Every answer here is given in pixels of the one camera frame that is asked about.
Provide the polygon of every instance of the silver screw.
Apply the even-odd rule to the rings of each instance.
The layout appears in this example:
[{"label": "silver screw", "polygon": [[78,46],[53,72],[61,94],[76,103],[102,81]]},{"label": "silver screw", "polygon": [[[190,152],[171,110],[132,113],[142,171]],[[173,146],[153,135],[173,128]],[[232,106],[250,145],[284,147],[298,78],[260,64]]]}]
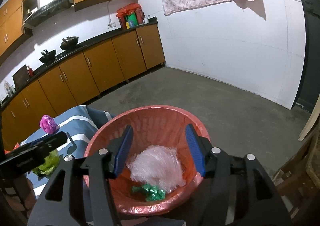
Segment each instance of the silver screw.
[{"label": "silver screw", "polygon": [[69,162],[69,161],[71,161],[72,159],[73,159],[72,155],[67,155],[67,156],[64,157],[64,160],[65,160],[66,162]]},{"label": "silver screw", "polygon": [[255,160],[256,157],[253,154],[247,154],[247,159],[249,160]]},{"label": "silver screw", "polygon": [[98,151],[98,153],[101,154],[101,155],[104,155],[104,154],[108,153],[108,149],[100,149]]},{"label": "silver screw", "polygon": [[218,154],[218,153],[221,152],[221,149],[220,149],[220,148],[212,148],[211,151],[212,151],[212,153],[214,153],[214,154]]}]

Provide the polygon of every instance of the range hood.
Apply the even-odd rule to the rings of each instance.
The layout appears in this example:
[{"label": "range hood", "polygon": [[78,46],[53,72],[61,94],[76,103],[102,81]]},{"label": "range hood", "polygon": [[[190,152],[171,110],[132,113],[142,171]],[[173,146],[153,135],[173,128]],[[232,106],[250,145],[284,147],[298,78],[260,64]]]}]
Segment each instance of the range hood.
[{"label": "range hood", "polygon": [[72,5],[73,0],[54,0],[31,14],[24,21],[23,27],[33,28],[55,14],[70,8]]}]

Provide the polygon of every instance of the green candy wrapper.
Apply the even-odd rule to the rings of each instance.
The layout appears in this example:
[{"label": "green candy wrapper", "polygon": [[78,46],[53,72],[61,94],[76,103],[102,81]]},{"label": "green candy wrapper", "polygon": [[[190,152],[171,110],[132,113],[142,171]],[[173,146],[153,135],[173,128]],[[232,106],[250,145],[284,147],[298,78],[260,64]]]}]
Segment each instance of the green candy wrapper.
[{"label": "green candy wrapper", "polygon": [[165,191],[159,189],[158,186],[152,186],[150,184],[144,184],[141,187],[132,186],[131,191],[133,193],[143,192],[146,195],[147,202],[165,199]]}]

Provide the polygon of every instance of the white wall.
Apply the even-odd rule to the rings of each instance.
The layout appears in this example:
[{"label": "white wall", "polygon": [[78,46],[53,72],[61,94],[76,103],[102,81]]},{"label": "white wall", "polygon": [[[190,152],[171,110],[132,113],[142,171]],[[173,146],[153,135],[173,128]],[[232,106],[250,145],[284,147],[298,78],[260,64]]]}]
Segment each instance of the white wall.
[{"label": "white wall", "polygon": [[[146,15],[157,16],[167,66],[191,71],[261,95],[291,108],[304,62],[305,23],[301,0],[228,2],[164,16],[162,0],[116,0],[115,11],[138,1]],[[61,39],[78,36],[85,41],[107,29],[107,3],[78,12],[68,9],[33,29],[0,67],[3,82],[24,64],[41,65],[43,49],[57,49]]]},{"label": "white wall", "polygon": [[162,0],[138,0],[157,16],[169,67],[248,90],[291,108],[305,52],[301,0],[221,3],[164,16]]}]

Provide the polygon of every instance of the cutting board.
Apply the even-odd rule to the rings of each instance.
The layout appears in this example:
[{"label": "cutting board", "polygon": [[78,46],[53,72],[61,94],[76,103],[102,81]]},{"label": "cutting board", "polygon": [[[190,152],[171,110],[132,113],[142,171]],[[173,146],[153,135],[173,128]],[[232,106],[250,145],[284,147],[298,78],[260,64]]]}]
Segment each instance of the cutting board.
[{"label": "cutting board", "polygon": [[23,84],[29,80],[29,73],[26,65],[23,65],[13,76],[13,82],[16,90],[20,89]]}]

